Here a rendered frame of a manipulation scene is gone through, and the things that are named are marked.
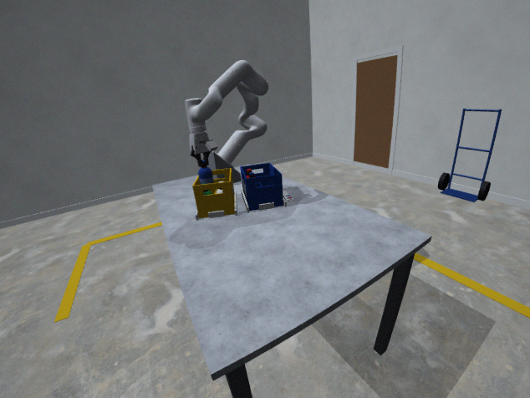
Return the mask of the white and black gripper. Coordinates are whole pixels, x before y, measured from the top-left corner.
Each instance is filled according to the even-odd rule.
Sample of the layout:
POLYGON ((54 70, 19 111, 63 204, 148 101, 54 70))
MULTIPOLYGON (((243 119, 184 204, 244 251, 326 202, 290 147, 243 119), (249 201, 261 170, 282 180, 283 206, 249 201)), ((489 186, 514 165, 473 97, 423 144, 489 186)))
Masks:
POLYGON ((203 167, 203 163, 201 160, 201 153, 203 153, 204 157, 203 160, 206 161, 206 165, 209 165, 208 157, 211 151, 209 151, 205 143, 199 143, 199 141, 209 140, 207 133, 201 132, 201 133, 191 133, 190 134, 190 149, 191 149, 191 156, 195 157, 197 159, 198 165, 200 167, 203 167), (195 154, 196 153, 196 154, 195 154))

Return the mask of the white paper pick list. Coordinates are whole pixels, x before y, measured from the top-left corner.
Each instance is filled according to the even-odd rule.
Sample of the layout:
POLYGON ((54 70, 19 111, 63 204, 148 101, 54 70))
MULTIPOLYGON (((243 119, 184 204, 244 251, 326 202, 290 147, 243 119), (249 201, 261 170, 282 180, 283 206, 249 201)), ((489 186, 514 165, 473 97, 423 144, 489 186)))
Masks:
POLYGON ((293 201, 292 197, 286 192, 286 191, 283 191, 283 198, 285 199, 285 201, 293 201))

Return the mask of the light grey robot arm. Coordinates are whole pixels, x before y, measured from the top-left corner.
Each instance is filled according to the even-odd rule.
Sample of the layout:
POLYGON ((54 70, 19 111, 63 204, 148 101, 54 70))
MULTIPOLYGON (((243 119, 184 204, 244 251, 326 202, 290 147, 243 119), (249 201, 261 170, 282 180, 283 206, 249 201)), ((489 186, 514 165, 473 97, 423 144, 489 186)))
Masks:
POLYGON ((235 87, 244 100, 244 110, 239 115, 238 122, 247 130, 235 131, 218 153, 224 161, 231 163, 227 162, 232 167, 233 160, 246 143, 262 136, 267 130, 266 122, 254 114, 258 110, 258 95, 262 96, 267 93, 268 82, 246 60, 239 60, 211 85, 204 100, 185 100, 189 130, 192 133, 201 133, 206 130, 205 120, 208 120, 220 108, 222 100, 235 87))

